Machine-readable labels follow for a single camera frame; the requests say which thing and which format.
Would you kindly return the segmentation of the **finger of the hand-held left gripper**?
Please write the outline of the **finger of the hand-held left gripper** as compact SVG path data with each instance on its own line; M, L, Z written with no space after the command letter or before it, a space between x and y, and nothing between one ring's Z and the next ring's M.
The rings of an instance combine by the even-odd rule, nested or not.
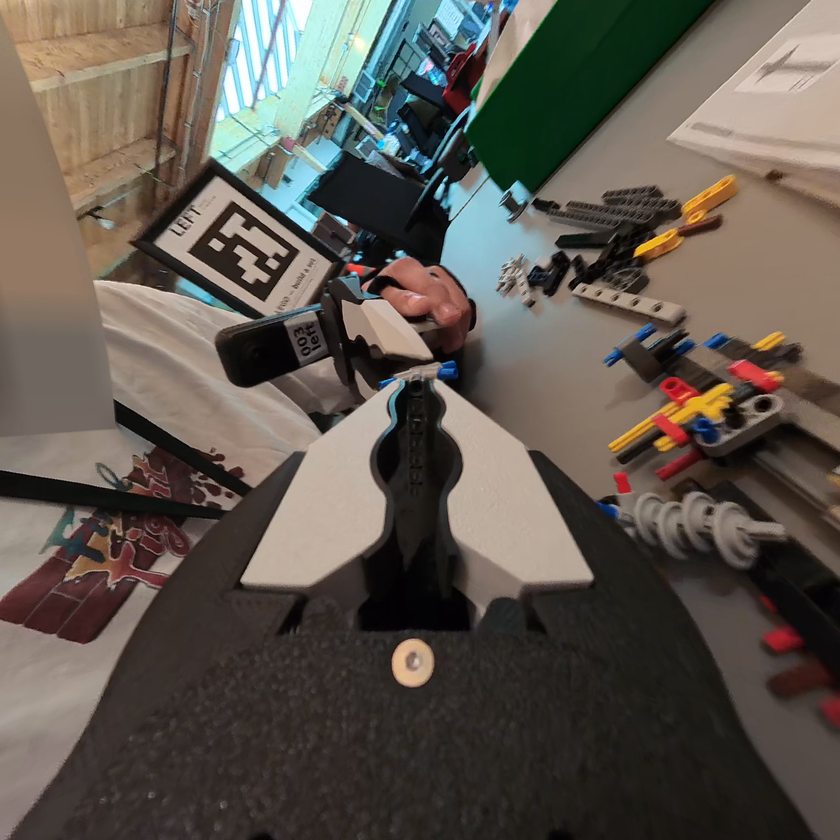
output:
M333 300L338 338L333 367L339 377L393 377L434 362L415 327L382 298Z

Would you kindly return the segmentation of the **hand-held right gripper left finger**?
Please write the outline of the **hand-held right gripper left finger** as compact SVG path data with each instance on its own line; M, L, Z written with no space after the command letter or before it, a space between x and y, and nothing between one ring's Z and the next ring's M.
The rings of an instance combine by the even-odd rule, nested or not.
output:
M240 583L309 597L367 597L364 554L385 531L385 492L374 447L392 428L389 384L304 455Z

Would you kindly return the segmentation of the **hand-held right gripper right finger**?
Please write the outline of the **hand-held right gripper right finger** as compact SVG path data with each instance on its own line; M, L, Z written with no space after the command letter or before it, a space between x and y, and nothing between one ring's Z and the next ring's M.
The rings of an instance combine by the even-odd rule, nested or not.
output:
M445 508L468 619L482 619L499 598L592 587L594 573L527 447L446 383L432 388L441 430L460 456Z

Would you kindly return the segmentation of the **grey lego connector blue pins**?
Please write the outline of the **grey lego connector blue pins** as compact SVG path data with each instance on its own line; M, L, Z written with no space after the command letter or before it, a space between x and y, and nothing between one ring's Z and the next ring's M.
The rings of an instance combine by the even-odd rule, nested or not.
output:
M451 382L459 378L459 369L457 363L453 360L445 362L432 362L429 364L416 365L410 369L396 372L393 376L379 382L379 390L384 390L388 385L394 382L412 382L416 379L420 380L439 380L442 382Z

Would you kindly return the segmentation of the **grey lego shock absorber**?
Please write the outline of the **grey lego shock absorber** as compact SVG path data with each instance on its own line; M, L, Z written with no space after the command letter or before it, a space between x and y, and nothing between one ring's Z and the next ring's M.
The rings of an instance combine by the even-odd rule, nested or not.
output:
M790 537L778 522L756 519L737 502L713 500L697 490L679 501L652 492L627 492L598 506L630 537L662 549L674 560L715 553L740 572L756 565L765 544L784 543Z

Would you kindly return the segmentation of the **small black lego connector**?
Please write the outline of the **small black lego connector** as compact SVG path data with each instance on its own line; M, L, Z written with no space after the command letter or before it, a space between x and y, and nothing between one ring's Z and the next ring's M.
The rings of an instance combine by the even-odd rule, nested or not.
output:
M571 267L568 255L558 250L550 256L538 258L528 272L528 285L540 289L547 298L553 297Z

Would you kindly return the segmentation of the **grey lego wheel hub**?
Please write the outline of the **grey lego wheel hub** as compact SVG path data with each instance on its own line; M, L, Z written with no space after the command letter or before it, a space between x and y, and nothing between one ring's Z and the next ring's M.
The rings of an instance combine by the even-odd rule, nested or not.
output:
M505 212L507 222L515 224L529 208L532 200L530 191L520 182L514 182L500 197L498 206Z

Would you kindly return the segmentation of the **grey lego block blue pins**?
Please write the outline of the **grey lego block blue pins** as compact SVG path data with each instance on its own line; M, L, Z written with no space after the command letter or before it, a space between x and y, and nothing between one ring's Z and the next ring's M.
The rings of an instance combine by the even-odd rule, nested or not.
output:
M675 329L649 345L644 342L653 337L658 327L649 322L634 334L625 337L604 358L603 363L611 368L624 362L645 383L655 382L667 375L679 357L693 350L696 343L684 329Z

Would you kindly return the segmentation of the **pile of black lego beams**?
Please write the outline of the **pile of black lego beams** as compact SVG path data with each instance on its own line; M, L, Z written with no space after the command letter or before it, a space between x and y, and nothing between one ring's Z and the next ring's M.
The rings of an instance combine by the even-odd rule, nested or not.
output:
M531 207L554 222L579 228L555 240L552 259L560 264L559 276L572 276L568 288L601 283L626 293L644 291L648 274L635 255L666 223L681 219L681 205L666 197L656 185L627 187L605 192L600 203L571 200L560 204L533 198Z

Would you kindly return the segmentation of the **yellow lego connector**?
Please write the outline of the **yellow lego connector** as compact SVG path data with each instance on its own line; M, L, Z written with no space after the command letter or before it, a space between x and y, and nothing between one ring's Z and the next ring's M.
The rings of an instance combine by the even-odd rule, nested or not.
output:
M727 175L681 206L686 224L696 224L739 191L737 176Z
M684 240L685 238L679 233L678 229L672 228L636 247L633 252L633 258L641 260L642 263L646 264L653 259L657 259L673 251Z

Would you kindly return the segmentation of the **person's left hand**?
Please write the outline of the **person's left hand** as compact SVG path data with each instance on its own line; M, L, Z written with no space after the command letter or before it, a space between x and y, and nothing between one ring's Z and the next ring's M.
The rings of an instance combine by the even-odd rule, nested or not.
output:
M437 355L462 351L476 325L476 304L441 266L425 266L408 256L395 259L372 274L362 289L389 301L406 319L434 320Z

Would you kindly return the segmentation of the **black office chair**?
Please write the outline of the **black office chair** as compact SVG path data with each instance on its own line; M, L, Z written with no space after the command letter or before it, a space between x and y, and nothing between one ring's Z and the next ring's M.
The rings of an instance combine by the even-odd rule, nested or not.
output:
M447 181L438 169L424 185L342 152L305 192L311 204L428 264L439 263L449 226L436 194Z

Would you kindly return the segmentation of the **black framed marker sign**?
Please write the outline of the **black framed marker sign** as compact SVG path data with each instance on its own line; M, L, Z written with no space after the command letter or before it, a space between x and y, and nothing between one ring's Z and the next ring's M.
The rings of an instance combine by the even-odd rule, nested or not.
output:
M215 160L131 245L248 318L318 302L345 263Z

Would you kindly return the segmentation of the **workshop shelves with equipment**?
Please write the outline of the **workshop shelves with equipment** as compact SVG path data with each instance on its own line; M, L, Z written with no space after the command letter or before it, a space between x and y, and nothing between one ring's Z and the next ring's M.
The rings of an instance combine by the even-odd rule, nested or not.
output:
M371 161L374 153L425 165L457 118L444 100L450 61L470 45L495 47L517 2L384 2L370 37L358 32L360 69L337 103L339 144Z

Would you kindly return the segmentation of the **green storage box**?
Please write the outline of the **green storage box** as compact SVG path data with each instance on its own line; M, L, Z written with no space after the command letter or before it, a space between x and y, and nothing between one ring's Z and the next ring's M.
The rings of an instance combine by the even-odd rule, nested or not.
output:
M710 1L555 1L465 133L501 189L550 179Z

